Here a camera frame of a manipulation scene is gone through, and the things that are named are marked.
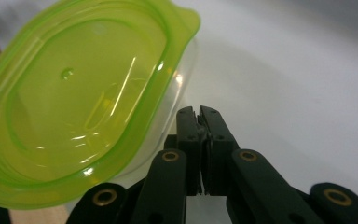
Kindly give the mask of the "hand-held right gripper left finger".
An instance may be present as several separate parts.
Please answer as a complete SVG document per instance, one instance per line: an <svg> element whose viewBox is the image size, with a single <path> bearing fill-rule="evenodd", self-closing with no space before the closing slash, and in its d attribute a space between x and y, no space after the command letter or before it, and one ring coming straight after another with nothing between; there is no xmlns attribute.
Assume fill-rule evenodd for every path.
<svg viewBox="0 0 358 224"><path fill-rule="evenodd" d="M201 187L201 133L192 106L176 113L176 134L169 134L164 142L165 149L178 149L186 154L186 191L188 196L202 194Z"/></svg>

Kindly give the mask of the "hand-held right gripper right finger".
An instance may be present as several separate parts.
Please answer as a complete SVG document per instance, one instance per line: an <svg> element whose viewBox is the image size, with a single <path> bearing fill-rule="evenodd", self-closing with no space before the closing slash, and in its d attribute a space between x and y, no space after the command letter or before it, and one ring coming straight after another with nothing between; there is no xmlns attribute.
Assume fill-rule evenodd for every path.
<svg viewBox="0 0 358 224"><path fill-rule="evenodd" d="M239 147L238 143L216 109L202 105L198 121L205 128L201 159L204 192L211 196L226 196L230 182L227 158Z"/></svg>

